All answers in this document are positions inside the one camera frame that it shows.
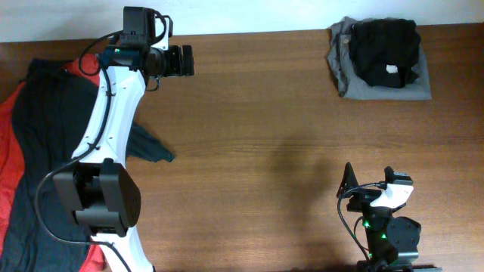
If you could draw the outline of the black shorts with white logo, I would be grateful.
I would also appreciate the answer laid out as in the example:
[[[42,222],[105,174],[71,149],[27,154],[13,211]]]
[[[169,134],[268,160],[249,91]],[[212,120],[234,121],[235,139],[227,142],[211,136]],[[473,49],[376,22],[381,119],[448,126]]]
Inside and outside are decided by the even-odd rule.
[[[418,79],[421,37],[406,19],[357,22],[350,29],[349,57],[358,77],[370,86],[403,88]]]

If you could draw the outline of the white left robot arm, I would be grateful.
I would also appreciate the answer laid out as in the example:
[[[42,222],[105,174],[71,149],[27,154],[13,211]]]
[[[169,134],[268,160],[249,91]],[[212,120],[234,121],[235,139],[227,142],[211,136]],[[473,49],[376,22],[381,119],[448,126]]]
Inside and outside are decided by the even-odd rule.
[[[172,20],[152,8],[123,9],[123,29],[97,55],[99,86],[71,160],[45,176],[67,217],[98,245],[113,271],[152,271],[137,231],[141,193],[126,171],[137,106],[150,79],[192,76],[189,45],[170,45]]]

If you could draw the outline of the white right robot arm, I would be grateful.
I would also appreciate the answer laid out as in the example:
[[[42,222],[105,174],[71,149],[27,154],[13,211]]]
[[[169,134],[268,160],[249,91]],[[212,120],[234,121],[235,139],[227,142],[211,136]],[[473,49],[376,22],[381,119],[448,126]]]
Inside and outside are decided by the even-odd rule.
[[[337,191],[337,213],[365,259],[357,262],[358,271],[413,271],[418,256],[421,224],[395,212],[405,207],[414,191],[411,177],[387,166],[384,180],[359,184],[352,165],[345,164],[342,182]],[[367,246],[358,240],[346,222],[341,202],[348,199],[346,210],[361,214]]]

